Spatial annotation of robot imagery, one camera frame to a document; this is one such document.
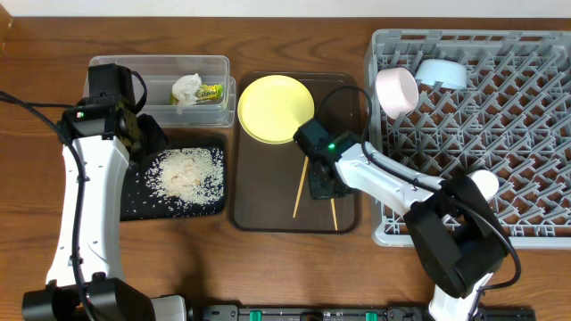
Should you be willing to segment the rice leftovers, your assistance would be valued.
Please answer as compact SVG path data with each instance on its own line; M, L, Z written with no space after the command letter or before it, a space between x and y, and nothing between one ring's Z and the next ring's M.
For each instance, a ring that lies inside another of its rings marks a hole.
M151 196L173 210L194 205L205 210L225 196L224 151L219 147L165 150L153 160L144 179Z

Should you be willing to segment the white paper waste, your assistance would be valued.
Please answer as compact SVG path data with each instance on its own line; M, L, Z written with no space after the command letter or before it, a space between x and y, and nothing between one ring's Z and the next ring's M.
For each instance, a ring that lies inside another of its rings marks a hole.
M200 75L195 73L183 76L173 84L170 104L175 107L176 114L181 114L186 107L218 100L223 93L222 84L204 84Z

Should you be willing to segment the yellow plate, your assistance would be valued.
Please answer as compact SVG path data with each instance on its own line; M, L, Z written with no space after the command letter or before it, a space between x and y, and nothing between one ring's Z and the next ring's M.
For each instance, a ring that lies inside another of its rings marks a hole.
M299 80L270 75L254 80L242 92L237 106L243 130L264 144L286 144L298 127L312 119L315 103Z

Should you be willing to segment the pink bowl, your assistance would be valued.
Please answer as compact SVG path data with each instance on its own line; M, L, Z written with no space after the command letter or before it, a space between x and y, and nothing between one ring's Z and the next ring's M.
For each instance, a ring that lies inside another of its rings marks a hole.
M380 70L375 81L377 100L390 119L414 111L418 106L418 85L405 68Z

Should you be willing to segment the white cup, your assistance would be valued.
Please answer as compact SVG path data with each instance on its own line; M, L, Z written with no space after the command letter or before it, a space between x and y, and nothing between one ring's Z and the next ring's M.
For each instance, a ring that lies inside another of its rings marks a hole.
M487 201L490 201L499 191L499 179L489 170L479 169L468 174L468 177L476 184Z

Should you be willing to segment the light blue bowl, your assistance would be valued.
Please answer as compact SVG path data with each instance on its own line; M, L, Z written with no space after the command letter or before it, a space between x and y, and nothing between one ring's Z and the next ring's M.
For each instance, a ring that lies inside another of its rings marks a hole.
M468 86L468 71L457 62L428 59L419 65L415 80L427 86L440 83L444 88L464 90Z

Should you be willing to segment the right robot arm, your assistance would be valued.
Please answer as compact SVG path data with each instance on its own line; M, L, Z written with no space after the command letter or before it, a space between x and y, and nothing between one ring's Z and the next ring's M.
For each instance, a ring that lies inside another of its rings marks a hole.
M488 170L445 180L410 169L352 132L329 134L315 119L294 141L330 196L367 193L403 218L420 263L435 284L434 320L472 320L484 291L514 248L488 201L499 181Z

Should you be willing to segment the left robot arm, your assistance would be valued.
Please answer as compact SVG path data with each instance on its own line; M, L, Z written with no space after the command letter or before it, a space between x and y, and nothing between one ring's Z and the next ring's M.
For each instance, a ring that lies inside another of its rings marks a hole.
M88 69L89 94L49 126L63 144L66 179L62 223L42 290L23 296L26 320L185 320L180 295L151 299L124 280L120 202L129 168L169 142L141 110L137 73L108 63Z

